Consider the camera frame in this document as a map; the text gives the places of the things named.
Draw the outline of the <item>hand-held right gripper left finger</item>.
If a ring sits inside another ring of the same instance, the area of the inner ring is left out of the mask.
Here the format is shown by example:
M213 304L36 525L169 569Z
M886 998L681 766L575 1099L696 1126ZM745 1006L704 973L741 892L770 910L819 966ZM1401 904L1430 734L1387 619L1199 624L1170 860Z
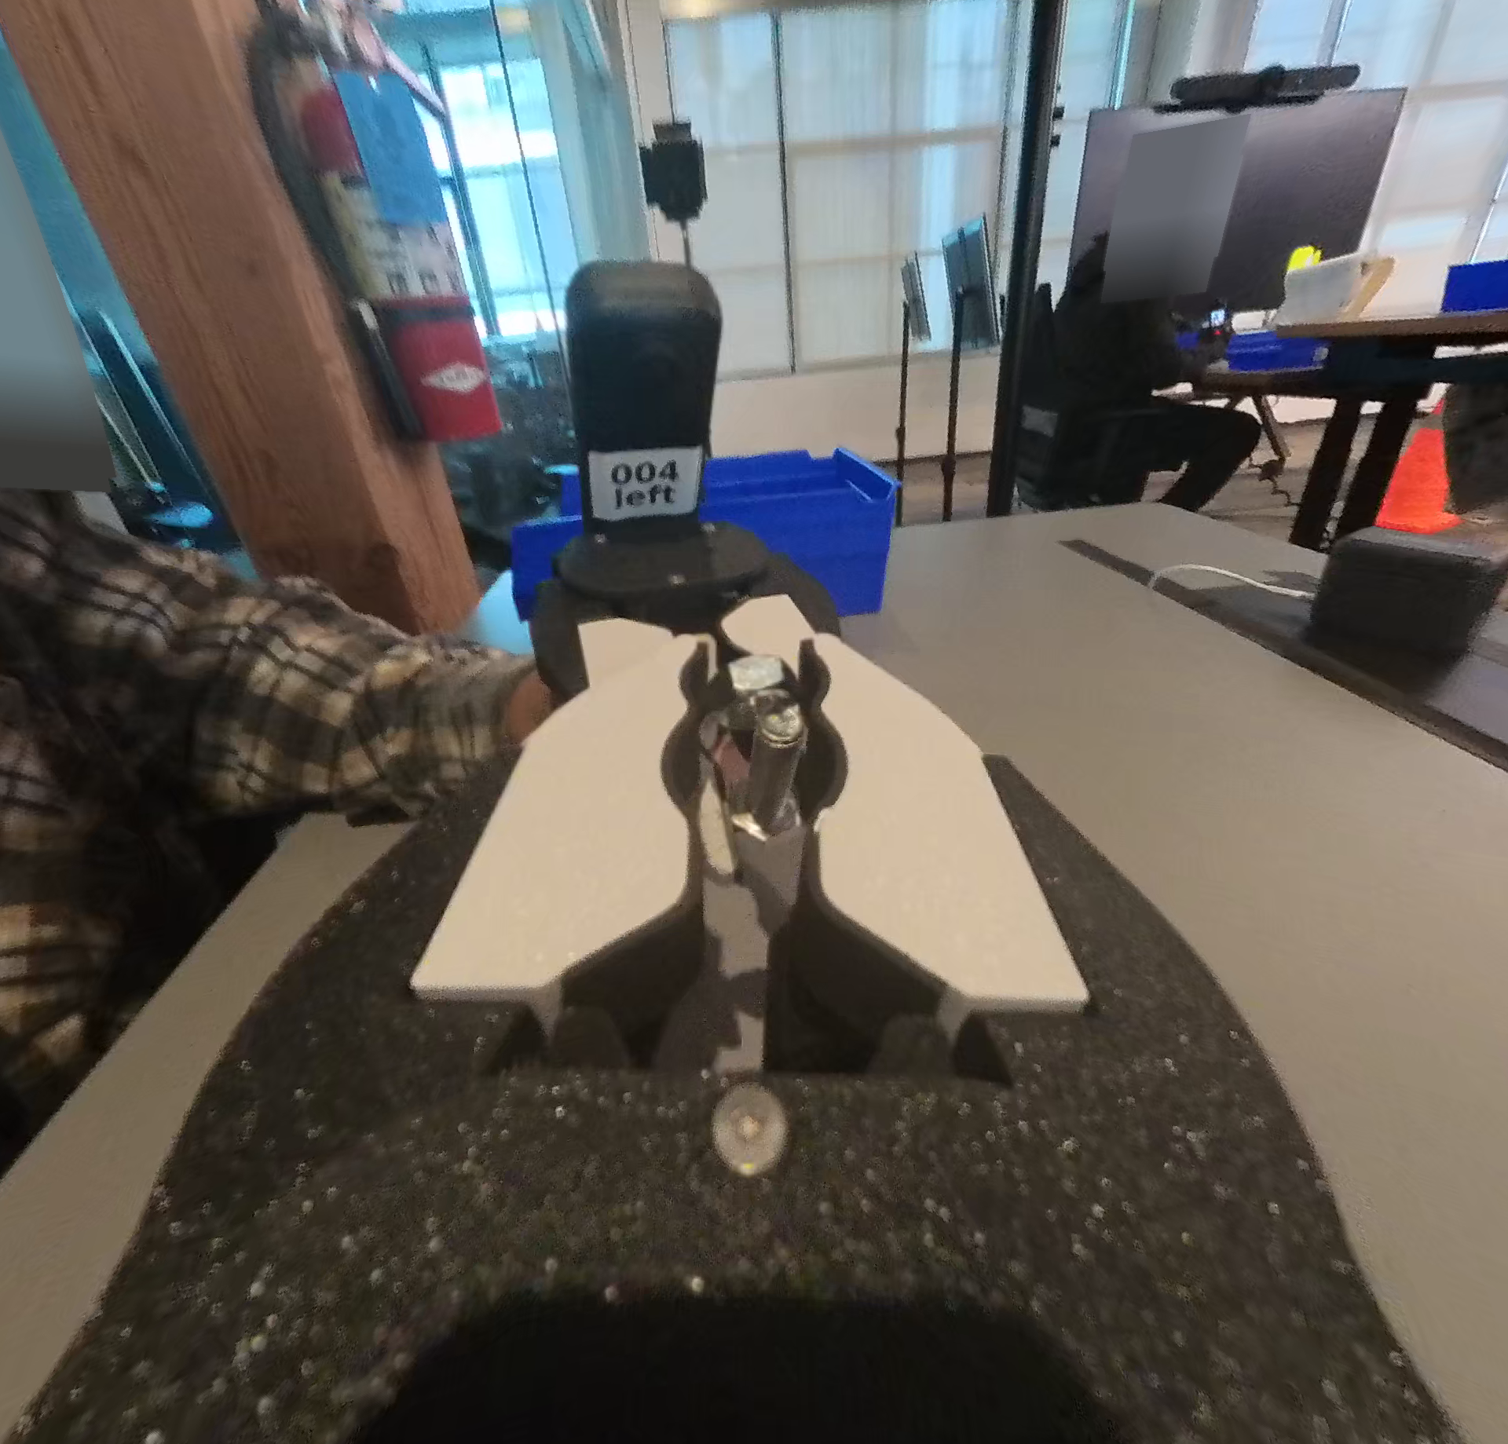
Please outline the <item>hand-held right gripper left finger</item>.
M707 643L650 631L529 737L411 976L423 1001L595 1008L659 1026L706 952L704 860L674 757Z

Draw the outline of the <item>wooden pillar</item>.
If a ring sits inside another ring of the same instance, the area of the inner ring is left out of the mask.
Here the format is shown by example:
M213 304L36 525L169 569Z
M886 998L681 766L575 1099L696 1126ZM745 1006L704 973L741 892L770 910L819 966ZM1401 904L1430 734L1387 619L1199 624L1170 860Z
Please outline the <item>wooden pillar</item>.
M406 631L480 602L438 449L401 439L258 126L255 0L2 0L4 37L265 575Z

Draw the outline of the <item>red fire extinguisher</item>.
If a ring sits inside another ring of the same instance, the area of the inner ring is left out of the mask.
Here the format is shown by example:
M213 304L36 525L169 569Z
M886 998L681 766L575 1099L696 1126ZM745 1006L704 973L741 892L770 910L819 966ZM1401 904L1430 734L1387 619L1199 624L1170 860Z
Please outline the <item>red fire extinguisher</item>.
M415 441L477 441L500 432L500 409L431 143L450 111L386 40L393 10L255 0L248 87L389 424Z

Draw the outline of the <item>dark grey case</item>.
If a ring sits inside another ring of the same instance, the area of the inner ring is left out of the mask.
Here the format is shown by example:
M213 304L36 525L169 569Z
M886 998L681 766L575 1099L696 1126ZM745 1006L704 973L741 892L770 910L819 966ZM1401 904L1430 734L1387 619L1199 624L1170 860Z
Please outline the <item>dark grey case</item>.
M1463 658L1507 580L1504 543L1478 535L1366 528L1335 542L1307 636L1433 659Z

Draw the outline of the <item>small monitor on stand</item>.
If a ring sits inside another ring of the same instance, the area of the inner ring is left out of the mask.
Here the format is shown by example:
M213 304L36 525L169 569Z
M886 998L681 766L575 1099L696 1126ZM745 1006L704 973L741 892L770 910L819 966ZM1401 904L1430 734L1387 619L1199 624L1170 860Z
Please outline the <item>small monitor on stand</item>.
M990 222L980 213L945 235L945 274L953 306L946 446L941 458L941 520L953 520L958 464L962 362L968 350L995 350L1000 341L1000 299L994 279Z
M909 370L914 341L923 345L933 340L931 320L926 306L925 277L920 256L911 254L901 266L901 355L896 417L896 527L901 527L908 505L908 419L909 419Z

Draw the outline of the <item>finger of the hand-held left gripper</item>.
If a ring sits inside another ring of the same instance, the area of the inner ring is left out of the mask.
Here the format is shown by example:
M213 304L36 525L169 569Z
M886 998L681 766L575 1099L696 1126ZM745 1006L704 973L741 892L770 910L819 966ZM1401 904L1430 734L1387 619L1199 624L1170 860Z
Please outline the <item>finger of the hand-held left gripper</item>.
M687 638L660 624L603 619L581 624L586 693L679 693Z
M746 599L719 622L719 639L734 658L800 658L802 644L820 631L788 596Z

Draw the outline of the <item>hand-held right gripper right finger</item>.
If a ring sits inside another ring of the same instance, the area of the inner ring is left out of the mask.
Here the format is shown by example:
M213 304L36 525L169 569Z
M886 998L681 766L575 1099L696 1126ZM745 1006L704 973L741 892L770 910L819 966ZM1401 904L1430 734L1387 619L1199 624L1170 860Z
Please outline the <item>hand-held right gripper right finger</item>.
M839 638L802 651L840 750L802 873L802 984L849 1026L1084 1013L1091 991L977 742Z

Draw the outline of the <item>orange traffic cone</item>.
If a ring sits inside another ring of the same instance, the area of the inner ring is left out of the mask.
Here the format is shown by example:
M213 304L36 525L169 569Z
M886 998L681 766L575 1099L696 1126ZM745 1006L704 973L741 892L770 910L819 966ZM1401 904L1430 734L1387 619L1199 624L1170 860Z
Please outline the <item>orange traffic cone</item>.
M1376 527L1440 535L1460 525L1461 516L1451 506L1440 400L1414 422L1387 483Z

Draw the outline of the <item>silver metal bolt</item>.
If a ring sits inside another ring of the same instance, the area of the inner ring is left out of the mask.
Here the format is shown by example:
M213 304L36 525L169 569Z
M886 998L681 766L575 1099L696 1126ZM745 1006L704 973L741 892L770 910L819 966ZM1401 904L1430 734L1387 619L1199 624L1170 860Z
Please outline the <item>silver metal bolt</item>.
M761 707L748 734L745 774L729 792L733 824L770 841L793 829L800 819L797 776L807 747L807 722L795 700Z

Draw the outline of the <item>wooden desk with black legs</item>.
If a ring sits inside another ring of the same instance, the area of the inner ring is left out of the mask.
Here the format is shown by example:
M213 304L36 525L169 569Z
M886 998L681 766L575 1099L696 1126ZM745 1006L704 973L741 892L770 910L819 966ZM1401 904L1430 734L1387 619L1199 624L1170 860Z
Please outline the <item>wooden desk with black legs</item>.
M1211 367L1197 394L1334 404L1288 535L1300 548L1322 550L1377 521L1418 409L1433 389L1507 378L1504 309L1300 323L1283 333L1317 340L1327 348L1325 360L1302 370Z

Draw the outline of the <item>black vertical pole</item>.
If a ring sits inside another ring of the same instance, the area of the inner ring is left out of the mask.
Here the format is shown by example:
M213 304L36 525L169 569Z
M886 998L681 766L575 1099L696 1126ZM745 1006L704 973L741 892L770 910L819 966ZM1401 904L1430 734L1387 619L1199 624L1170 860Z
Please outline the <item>black vertical pole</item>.
M1015 500L1068 3L1069 0L1032 0L1022 148L990 446L987 513L992 518L1007 516Z

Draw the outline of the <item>black office chair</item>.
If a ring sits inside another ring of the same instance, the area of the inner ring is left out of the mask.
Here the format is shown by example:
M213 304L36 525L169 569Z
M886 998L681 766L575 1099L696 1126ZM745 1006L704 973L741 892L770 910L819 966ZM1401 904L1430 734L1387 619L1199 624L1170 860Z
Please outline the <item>black office chair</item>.
M1051 286L1037 286L1019 407L1017 500L1029 511L1142 501L1153 469L1127 431L1155 415L1150 404L1086 404L1073 397L1058 350Z

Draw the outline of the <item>large dark monitor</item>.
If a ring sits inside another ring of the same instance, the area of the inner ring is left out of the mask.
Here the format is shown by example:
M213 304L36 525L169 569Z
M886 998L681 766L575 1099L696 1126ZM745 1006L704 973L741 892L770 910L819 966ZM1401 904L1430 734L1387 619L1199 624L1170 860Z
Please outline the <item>large dark monitor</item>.
M1406 89L1340 91L1315 102L1246 111L1251 123L1226 235L1207 289L1187 294L1180 311L1273 309L1285 299L1295 249L1318 247L1329 261L1359 251L1406 97ZM1110 230L1137 136L1222 116L1153 107L1091 111L1066 266Z

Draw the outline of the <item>blue plastic bin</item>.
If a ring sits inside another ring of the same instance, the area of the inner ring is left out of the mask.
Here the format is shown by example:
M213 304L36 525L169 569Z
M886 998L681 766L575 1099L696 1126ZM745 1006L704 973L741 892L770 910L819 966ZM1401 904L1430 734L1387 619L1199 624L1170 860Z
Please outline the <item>blue plastic bin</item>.
M543 587L655 621L755 589L785 559L840 617L883 607L896 479L839 447L707 458L687 444L591 452L561 511L514 530L514 599Z

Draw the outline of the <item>white box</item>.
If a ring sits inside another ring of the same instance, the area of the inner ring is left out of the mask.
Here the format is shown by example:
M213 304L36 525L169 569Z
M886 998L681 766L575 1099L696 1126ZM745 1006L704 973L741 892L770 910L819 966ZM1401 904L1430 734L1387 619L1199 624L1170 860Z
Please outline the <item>white box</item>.
M1394 267L1396 259L1384 254L1310 257L1303 264L1293 257L1285 272L1285 299L1273 314L1273 325L1355 321L1389 282Z

